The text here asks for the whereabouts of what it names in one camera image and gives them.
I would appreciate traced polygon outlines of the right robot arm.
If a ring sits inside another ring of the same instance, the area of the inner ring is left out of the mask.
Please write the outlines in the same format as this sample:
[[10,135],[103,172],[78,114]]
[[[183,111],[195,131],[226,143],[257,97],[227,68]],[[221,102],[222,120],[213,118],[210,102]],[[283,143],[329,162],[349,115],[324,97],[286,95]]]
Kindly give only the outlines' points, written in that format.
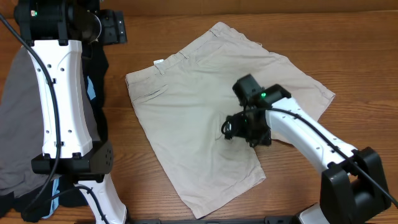
[[379,154],[340,140],[275,84],[261,87],[252,75],[240,78],[233,91],[243,107],[221,126],[225,139],[239,137],[250,147],[271,144],[279,133],[298,149],[321,175],[320,201],[296,215],[265,217],[264,223],[363,224],[397,205],[389,193]]

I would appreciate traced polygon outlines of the beige khaki shorts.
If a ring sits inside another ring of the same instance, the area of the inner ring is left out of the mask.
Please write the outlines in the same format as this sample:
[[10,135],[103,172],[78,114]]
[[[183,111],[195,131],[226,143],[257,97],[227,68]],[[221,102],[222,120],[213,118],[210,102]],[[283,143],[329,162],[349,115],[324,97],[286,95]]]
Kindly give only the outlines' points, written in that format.
[[150,145],[196,218],[265,179],[254,149],[242,138],[227,140],[221,133],[226,117],[241,111],[232,87],[249,74],[261,86],[284,87],[313,119],[335,96],[287,57],[222,22],[162,62],[126,75]]

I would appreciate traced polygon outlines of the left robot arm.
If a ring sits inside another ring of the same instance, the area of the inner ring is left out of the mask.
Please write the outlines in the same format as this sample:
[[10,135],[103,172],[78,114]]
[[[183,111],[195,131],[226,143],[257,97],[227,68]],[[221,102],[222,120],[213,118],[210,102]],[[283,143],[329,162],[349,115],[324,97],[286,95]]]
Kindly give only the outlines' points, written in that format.
[[44,123],[36,174],[71,178],[97,223],[127,223],[128,210],[110,176],[109,141],[91,138],[83,106],[84,44],[127,41],[123,13],[100,9],[98,1],[19,1],[14,10],[19,41],[29,51],[39,85]]

